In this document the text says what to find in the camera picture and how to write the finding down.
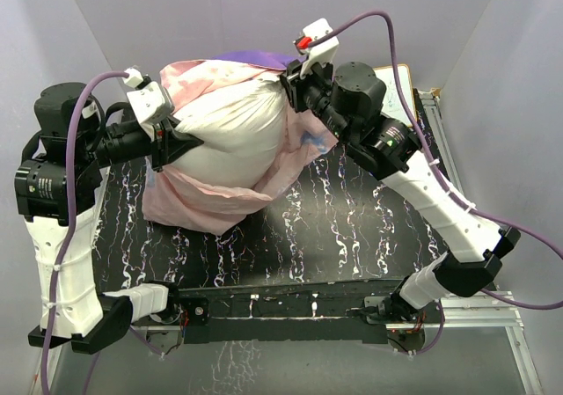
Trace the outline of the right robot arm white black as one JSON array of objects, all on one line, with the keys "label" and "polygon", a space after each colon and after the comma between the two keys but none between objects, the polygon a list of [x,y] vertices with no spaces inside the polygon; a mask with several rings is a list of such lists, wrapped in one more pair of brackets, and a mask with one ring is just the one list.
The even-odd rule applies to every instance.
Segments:
[{"label": "right robot arm white black", "polygon": [[441,187],[421,139],[403,122],[382,112],[385,83],[361,62],[338,68],[316,63],[306,69],[295,60],[280,76],[291,107],[311,111],[363,170],[401,195],[436,230],[448,250],[438,260],[408,275],[373,306],[355,310],[370,320],[413,321],[424,307],[453,294],[470,297],[485,289],[515,248],[518,230],[499,225],[460,207],[460,193]]}]

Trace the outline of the white pillow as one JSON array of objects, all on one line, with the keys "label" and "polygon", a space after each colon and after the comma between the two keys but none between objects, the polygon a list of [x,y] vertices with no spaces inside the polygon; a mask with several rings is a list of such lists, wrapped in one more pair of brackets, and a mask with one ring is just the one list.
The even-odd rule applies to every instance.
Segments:
[{"label": "white pillow", "polygon": [[202,184],[254,187],[285,136],[287,98],[267,72],[204,94],[181,107],[179,131],[203,141],[172,165]]}]

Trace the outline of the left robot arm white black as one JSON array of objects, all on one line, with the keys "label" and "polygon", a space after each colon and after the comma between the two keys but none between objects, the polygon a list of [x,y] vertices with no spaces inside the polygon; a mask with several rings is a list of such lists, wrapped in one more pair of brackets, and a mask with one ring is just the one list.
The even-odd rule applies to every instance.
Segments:
[{"label": "left robot arm white black", "polygon": [[30,233],[40,276],[40,324],[28,336],[34,347],[70,344],[93,355],[120,340],[130,325],[152,315],[176,321],[181,301],[166,283],[99,293],[91,258],[96,191],[111,165],[148,158],[155,171],[176,161],[201,140],[179,132],[167,90],[144,78],[124,103],[103,109],[89,97],[78,123],[75,155],[77,223],[69,225],[66,144],[82,83],[56,84],[35,101],[40,124],[22,152],[14,179],[18,212]]}]

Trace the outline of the purple Elsa print pillowcase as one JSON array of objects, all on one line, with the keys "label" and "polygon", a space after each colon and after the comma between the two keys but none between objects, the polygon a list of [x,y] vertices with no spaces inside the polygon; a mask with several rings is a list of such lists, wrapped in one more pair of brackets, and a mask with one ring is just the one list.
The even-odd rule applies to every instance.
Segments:
[{"label": "purple Elsa print pillowcase", "polygon": [[[187,103],[219,88],[259,77],[276,76],[292,62],[290,55],[235,51],[207,60],[173,62],[160,72],[175,113]],[[146,220],[220,236],[282,196],[313,160],[328,152],[336,138],[311,112],[296,113],[287,100],[286,129],[274,162],[251,188],[202,184],[172,163],[148,170],[143,192]]]}]

